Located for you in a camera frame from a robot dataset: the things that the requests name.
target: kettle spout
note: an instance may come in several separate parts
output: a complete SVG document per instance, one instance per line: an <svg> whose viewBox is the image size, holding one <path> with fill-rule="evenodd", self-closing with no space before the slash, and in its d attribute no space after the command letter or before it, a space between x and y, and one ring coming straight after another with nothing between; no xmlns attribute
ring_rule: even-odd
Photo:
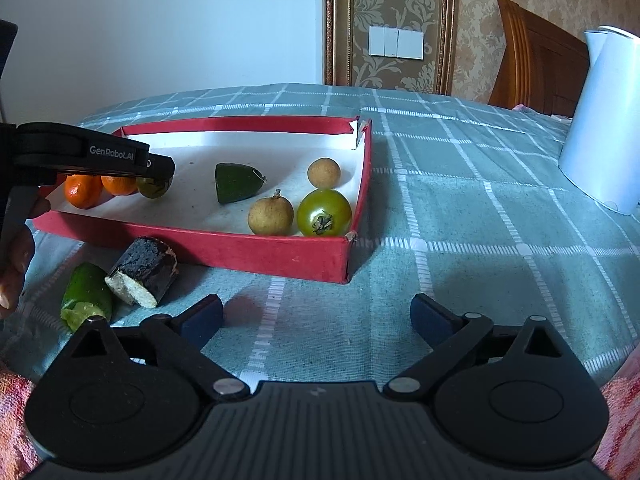
<svg viewBox="0 0 640 480"><path fill-rule="evenodd" d="M607 39L606 30L585 30L584 37L587 40L587 50L589 51L589 68L593 67L602 50L604 41Z"/></svg>

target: floral wallpaper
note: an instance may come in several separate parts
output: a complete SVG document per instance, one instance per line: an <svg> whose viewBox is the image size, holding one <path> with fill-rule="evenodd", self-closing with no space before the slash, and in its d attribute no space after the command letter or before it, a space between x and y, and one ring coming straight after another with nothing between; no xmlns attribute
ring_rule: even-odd
<svg viewBox="0 0 640 480"><path fill-rule="evenodd" d="M584 41L582 32L613 25L640 35L640 0L513 0ZM505 41L496 0L458 0L452 94L487 102Z"/></svg>
<svg viewBox="0 0 640 480"><path fill-rule="evenodd" d="M354 86L431 92L436 69L440 2L436 0L355 0L353 27ZM424 60L370 56L371 25L424 33Z"/></svg>

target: human hand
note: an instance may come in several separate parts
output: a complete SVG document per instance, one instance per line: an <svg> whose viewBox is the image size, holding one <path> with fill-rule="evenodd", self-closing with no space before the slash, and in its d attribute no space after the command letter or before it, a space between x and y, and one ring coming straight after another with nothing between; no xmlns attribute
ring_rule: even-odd
<svg viewBox="0 0 640 480"><path fill-rule="evenodd" d="M31 209L29 218L36 218L51 209L49 200L40 198ZM36 245L30 229L24 225L9 245L9 264L0 274L0 319L5 319L18 306L24 286L24 275L29 268Z"/></svg>

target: tangerine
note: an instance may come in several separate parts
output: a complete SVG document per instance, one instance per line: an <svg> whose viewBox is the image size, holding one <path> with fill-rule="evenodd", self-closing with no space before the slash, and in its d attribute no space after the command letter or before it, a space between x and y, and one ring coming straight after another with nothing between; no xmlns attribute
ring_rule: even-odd
<svg viewBox="0 0 640 480"><path fill-rule="evenodd" d="M136 179L130 176L102 176L102 185L113 196L123 196L138 190Z"/></svg>
<svg viewBox="0 0 640 480"><path fill-rule="evenodd" d="M89 209L98 203L102 192L99 176L69 175L65 180L66 200L78 209Z"/></svg>

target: white kettle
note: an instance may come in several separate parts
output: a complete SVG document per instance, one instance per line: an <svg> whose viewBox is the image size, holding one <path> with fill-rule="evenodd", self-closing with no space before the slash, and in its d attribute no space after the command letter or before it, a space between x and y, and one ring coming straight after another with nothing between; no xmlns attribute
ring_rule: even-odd
<svg viewBox="0 0 640 480"><path fill-rule="evenodd" d="M590 68L558 166L625 215L640 202L640 38L603 25L584 33Z"/></svg>

